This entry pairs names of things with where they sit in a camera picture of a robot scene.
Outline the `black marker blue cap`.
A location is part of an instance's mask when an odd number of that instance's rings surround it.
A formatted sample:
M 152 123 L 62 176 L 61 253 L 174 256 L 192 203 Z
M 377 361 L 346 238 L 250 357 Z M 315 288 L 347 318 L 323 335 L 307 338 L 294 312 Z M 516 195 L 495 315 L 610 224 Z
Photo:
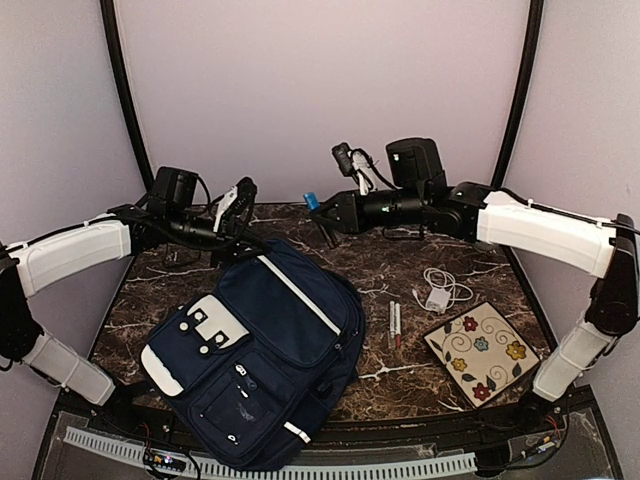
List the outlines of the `black marker blue cap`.
M 334 232 L 328 227 L 320 216 L 320 202 L 313 192 L 303 194 L 303 199 L 310 213 L 311 220 L 318 226 L 329 249 L 335 249 L 338 246 L 337 238 Z

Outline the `navy blue student backpack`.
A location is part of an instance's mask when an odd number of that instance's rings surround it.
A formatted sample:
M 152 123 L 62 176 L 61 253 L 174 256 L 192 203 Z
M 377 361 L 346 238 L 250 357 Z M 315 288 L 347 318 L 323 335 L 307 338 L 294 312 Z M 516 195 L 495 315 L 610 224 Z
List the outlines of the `navy blue student backpack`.
M 239 471 L 277 471 L 309 444 L 356 378 L 360 294 L 281 239 L 227 268 L 157 325 L 146 377 L 202 447 Z

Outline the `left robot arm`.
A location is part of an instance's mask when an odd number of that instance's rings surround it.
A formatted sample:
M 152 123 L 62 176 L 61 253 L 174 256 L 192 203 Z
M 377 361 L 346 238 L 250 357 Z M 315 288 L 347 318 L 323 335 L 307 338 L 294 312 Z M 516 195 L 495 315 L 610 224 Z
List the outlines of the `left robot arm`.
M 254 181 L 244 177 L 227 192 L 207 195 L 197 205 L 195 191 L 204 184 L 195 172 L 162 167 L 149 191 L 134 203 L 32 240 L 3 245 L 2 371 L 24 365 L 51 385 L 103 407 L 103 421 L 120 436 L 134 435 L 141 415 L 115 397 L 121 389 L 117 380 L 57 338 L 41 317 L 46 301 L 59 293 L 61 299 L 53 303 L 55 321 L 69 313 L 89 322 L 84 332 L 96 334 L 98 318 L 115 294 L 126 260 L 162 245 L 206 252 L 213 262 L 259 252 L 261 242 L 249 230 L 257 196 Z

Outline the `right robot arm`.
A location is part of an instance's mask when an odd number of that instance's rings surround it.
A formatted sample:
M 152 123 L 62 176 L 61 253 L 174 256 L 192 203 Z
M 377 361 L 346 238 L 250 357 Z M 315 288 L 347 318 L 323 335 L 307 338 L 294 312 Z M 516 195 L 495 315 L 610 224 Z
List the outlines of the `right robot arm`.
M 573 213 L 473 181 L 451 186 L 430 138 L 396 140 L 385 152 L 390 179 L 364 149 L 346 142 L 333 146 L 341 175 L 356 186 L 321 202 L 313 221 L 345 235 L 414 226 L 421 234 L 526 252 L 593 279 L 581 319 L 538 368 L 532 395 L 511 410 L 517 432 L 534 432 L 549 416 L 548 403 L 559 400 L 639 322 L 639 232 L 632 218 Z

